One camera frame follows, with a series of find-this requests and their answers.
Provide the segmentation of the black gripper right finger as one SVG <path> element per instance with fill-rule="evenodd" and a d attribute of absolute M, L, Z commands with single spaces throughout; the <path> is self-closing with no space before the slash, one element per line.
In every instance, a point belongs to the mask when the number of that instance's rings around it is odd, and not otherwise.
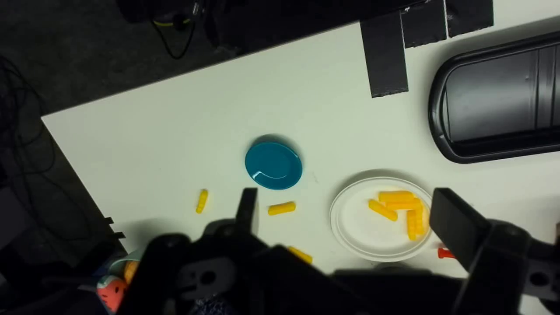
<path fill-rule="evenodd" d="M 431 230 L 471 272 L 481 245 L 490 233 L 490 223 L 450 188 L 436 188 L 431 202 Z"/>

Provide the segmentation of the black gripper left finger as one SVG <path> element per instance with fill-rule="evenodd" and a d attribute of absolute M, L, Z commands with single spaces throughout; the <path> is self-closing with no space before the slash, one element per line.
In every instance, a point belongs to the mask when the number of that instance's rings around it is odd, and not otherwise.
<path fill-rule="evenodd" d="M 252 219 L 256 214 L 257 205 L 257 189 L 256 188 L 245 188 L 240 198 L 240 205 L 236 210 L 236 224 L 243 230 L 252 228 Z"/>

